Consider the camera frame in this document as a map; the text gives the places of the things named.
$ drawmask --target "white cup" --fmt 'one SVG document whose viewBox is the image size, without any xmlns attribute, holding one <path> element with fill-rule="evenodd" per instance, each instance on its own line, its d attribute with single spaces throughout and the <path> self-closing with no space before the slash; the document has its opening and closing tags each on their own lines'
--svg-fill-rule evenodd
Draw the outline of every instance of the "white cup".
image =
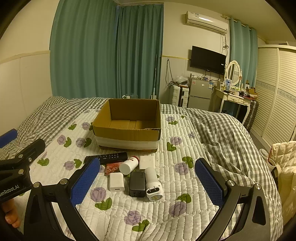
<svg viewBox="0 0 296 241">
<path fill-rule="evenodd" d="M 266 159 L 266 164 L 270 171 L 272 171 L 276 167 L 276 163 L 271 158 L 269 158 L 269 160 Z"/>
<path fill-rule="evenodd" d="M 119 170 L 123 175 L 130 174 L 139 165 L 139 159 L 136 156 L 132 156 L 124 163 L 119 165 Z"/>
</svg>

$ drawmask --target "oval mirror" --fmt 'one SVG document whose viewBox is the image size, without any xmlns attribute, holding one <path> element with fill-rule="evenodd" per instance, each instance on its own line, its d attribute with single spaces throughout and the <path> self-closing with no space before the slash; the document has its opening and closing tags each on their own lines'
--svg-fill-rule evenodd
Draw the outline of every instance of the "oval mirror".
<svg viewBox="0 0 296 241">
<path fill-rule="evenodd" d="M 231 61 L 226 70 L 226 78 L 232 80 L 232 85 L 236 85 L 239 82 L 240 66 L 235 60 Z"/>
</svg>

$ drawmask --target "checkered blanket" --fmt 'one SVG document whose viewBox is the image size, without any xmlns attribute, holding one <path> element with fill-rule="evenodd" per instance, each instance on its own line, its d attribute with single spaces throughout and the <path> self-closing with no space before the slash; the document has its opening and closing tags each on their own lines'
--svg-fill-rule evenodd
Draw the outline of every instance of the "checkered blanket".
<svg viewBox="0 0 296 241">
<path fill-rule="evenodd" d="M 42 138 L 48 146 L 54 138 L 72 124 L 79 114 L 88 109 L 100 109 L 107 99 L 85 98 L 65 99 L 51 97 L 31 114 L 19 127 L 18 137 L 0 150 L 0 160 L 15 156 L 28 144 Z M 282 233 L 283 220 L 281 201 L 272 176 L 244 127 L 227 114 L 218 114 L 196 109 L 162 105 L 164 114 L 186 115 L 190 117 L 195 133 L 203 149 L 203 156 L 214 170 L 221 172 L 225 179 L 237 184 L 262 185 L 271 217 L 271 240 Z M 226 233 L 231 233 L 240 212 L 237 207 Z M 24 207 L 19 208 L 24 215 Z"/>
</svg>

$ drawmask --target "silver refrigerator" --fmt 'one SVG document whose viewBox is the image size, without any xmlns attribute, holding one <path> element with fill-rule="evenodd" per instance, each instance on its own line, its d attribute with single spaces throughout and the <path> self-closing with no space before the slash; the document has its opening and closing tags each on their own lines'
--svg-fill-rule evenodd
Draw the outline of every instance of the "silver refrigerator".
<svg viewBox="0 0 296 241">
<path fill-rule="evenodd" d="M 208 81 L 191 79 L 188 108 L 208 110 L 212 87 Z"/>
</svg>

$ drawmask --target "cup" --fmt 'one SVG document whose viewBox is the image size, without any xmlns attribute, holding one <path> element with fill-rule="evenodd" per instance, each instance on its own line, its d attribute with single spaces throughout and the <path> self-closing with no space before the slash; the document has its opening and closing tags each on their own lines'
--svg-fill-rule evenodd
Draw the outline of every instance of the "cup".
<svg viewBox="0 0 296 241">
<path fill-rule="evenodd" d="M 270 171 L 272 171 L 272 170 L 276 167 L 276 163 L 275 163 L 274 160 L 272 160 L 271 158 L 269 158 L 269 160 L 266 159 L 266 164 L 267 164 L 268 169 L 269 169 Z"/>
</svg>

